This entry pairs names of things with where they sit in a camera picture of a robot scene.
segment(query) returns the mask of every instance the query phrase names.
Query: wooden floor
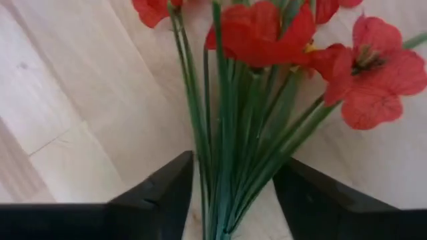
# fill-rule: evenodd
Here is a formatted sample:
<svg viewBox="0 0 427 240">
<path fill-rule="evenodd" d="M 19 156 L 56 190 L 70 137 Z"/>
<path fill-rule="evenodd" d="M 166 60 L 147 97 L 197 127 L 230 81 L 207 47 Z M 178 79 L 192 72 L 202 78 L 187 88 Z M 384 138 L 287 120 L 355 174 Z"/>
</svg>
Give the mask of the wooden floor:
<svg viewBox="0 0 427 240">
<path fill-rule="evenodd" d="M 208 7 L 184 9 L 197 59 Z M 316 43 L 351 45 L 363 11 L 405 38 L 427 31 L 426 0 L 365 0 L 320 27 Z M 0 202 L 108 201 L 192 149 L 170 29 L 146 28 L 130 0 L 0 0 Z M 417 51 L 427 58 L 427 46 Z M 324 90 L 302 84 L 298 109 Z M 397 207 L 427 207 L 426 103 L 427 92 L 405 98 L 402 119 L 368 132 L 336 111 L 296 157 Z M 188 240 L 200 239 L 197 184 Z M 271 185 L 236 237 L 290 239 Z"/>
</svg>

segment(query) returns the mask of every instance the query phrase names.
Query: artificial flower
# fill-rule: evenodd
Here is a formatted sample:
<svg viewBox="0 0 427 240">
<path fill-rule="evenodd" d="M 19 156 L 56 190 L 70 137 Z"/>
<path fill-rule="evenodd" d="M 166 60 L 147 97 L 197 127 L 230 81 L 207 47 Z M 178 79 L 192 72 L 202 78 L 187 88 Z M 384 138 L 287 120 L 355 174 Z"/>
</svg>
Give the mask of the artificial flower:
<svg viewBox="0 0 427 240">
<path fill-rule="evenodd" d="M 317 0 L 316 23 L 327 23 L 341 7 L 351 8 L 361 4 L 363 0 Z"/>
<path fill-rule="evenodd" d="M 311 66 L 328 82 L 326 105 L 343 100 L 344 121 L 354 129 L 371 129 L 403 113 L 399 96 L 427 86 L 425 62 L 402 48 L 395 26 L 362 15 L 353 28 L 353 48 L 334 44 L 312 53 Z"/>
<path fill-rule="evenodd" d="M 316 30 L 310 6 L 304 4 L 280 36 L 280 12 L 270 1 L 260 1 L 247 7 L 232 5 L 221 14 L 222 44 L 227 57 L 252 67 L 276 63 L 306 63 L 304 48 Z M 212 27 L 206 37 L 206 47 L 216 49 Z"/>
<path fill-rule="evenodd" d="M 132 3 L 141 21 L 147 25 L 147 27 L 154 28 L 162 19 L 169 17 L 167 1 L 168 0 L 132 0 Z M 171 0 L 171 2 L 174 6 L 180 7 L 183 0 Z"/>
</svg>

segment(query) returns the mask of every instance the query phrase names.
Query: red petal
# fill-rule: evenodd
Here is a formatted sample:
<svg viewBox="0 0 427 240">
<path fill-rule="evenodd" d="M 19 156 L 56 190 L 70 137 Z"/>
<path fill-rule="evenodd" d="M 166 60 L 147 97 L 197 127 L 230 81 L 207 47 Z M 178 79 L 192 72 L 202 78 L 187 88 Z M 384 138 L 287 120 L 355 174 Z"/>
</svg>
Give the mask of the red petal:
<svg viewBox="0 0 427 240">
<path fill-rule="evenodd" d="M 285 45 L 278 45 L 263 39 L 252 39 L 252 42 L 240 45 L 241 50 L 236 51 L 238 59 L 252 67 L 267 67 L 278 63 L 307 65 L 310 59 L 302 51 L 295 52 Z"/>
<path fill-rule="evenodd" d="M 352 51 L 340 43 L 333 44 L 325 50 L 313 51 L 310 55 L 310 67 L 316 69 L 327 81 L 350 76 L 352 73 Z"/>
<path fill-rule="evenodd" d="M 310 6 L 305 3 L 286 30 L 284 36 L 279 40 L 278 44 L 283 45 L 283 47 L 279 48 L 287 49 L 287 51 L 302 52 L 307 43 L 312 40 L 315 32 L 316 25 L 314 24 L 312 11 Z"/>
<path fill-rule="evenodd" d="M 172 2 L 172 4 L 173 4 L 173 6 L 181 7 L 181 6 L 182 6 L 182 3 L 183 3 L 183 0 L 171 0 L 171 2 Z"/>
<path fill-rule="evenodd" d="M 380 123 L 396 120 L 402 113 L 398 96 L 381 89 L 353 91 L 342 105 L 342 117 L 353 129 L 372 129 Z"/>
<path fill-rule="evenodd" d="M 221 13 L 221 30 L 223 44 L 225 45 L 227 41 L 240 41 L 240 39 L 242 39 L 241 30 L 244 28 L 244 26 L 248 28 L 250 27 L 249 8 L 242 4 L 236 4 L 224 10 Z M 235 33 L 233 28 L 239 29 L 239 33 Z M 216 36 L 214 26 L 212 26 L 209 30 L 209 33 L 207 33 L 205 45 L 208 49 L 216 49 Z"/>
<path fill-rule="evenodd" d="M 279 36 L 279 9 L 268 0 L 259 1 L 250 8 L 255 38 L 276 41 Z"/>
<path fill-rule="evenodd" d="M 325 105 L 331 106 L 342 100 L 350 92 L 353 82 L 351 75 L 345 75 L 329 82 L 324 95 Z"/>
<path fill-rule="evenodd" d="M 356 55 L 359 48 L 371 46 L 380 54 L 402 48 L 402 35 L 399 30 L 377 17 L 360 16 L 353 27 L 353 44 Z"/>
<path fill-rule="evenodd" d="M 141 21 L 154 28 L 162 19 L 169 16 L 166 0 L 132 0 Z"/>
<path fill-rule="evenodd" d="M 340 5 L 338 0 L 317 0 L 316 2 L 316 23 L 327 23 L 338 11 Z"/>
<path fill-rule="evenodd" d="M 363 0 L 338 0 L 341 7 L 355 7 L 361 4 Z"/>
<path fill-rule="evenodd" d="M 361 75 L 359 82 L 397 95 L 414 95 L 427 87 L 424 66 L 425 62 L 418 54 L 400 50 L 387 55 L 386 63 L 380 69 Z"/>
</svg>

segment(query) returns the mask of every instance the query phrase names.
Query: floor plank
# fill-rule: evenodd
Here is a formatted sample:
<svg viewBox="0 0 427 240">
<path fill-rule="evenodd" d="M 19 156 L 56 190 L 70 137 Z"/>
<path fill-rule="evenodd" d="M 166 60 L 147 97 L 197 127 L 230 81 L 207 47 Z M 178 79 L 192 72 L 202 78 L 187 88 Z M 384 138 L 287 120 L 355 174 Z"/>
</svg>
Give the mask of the floor plank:
<svg viewBox="0 0 427 240">
<path fill-rule="evenodd" d="M 3 201 L 22 202 L 45 187 L 28 155 L 1 119 L 0 166 L 0 197 L 5 197 Z"/>
<path fill-rule="evenodd" d="M 60 203 L 104 202 L 126 190 L 84 122 L 33 154 L 31 162 Z"/>
<path fill-rule="evenodd" d="M 185 103 L 167 100 L 107 1 L 14 4 L 127 184 L 191 147 Z"/>
<path fill-rule="evenodd" d="M 79 117 L 13 14 L 1 4 L 0 52 L 0 116 L 31 154 Z"/>
<path fill-rule="evenodd" d="M 45 187 L 33 196 L 24 200 L 24 203 L 56 203 L 56 200 L 53 198 L 48 188 Z"/>
</svg>

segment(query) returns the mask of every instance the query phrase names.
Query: black object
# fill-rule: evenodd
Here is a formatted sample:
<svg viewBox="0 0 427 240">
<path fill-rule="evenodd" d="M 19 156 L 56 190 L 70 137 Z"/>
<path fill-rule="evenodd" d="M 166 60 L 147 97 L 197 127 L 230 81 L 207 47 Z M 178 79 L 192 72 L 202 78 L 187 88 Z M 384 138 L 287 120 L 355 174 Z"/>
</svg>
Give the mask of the black object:
<svg viewBox="0 0 427 240">
<path fill-rule="evenodd" d="M 294 240 L 427 239 L 427 211 L 401 211 L 292 160 L 274 177 Z"/>
<path fill-rule="evenodd" d="M 192 182 L 187 151 L 108 203 L 0 205 L 0 239 L 180 240 Z"/>
</svg>

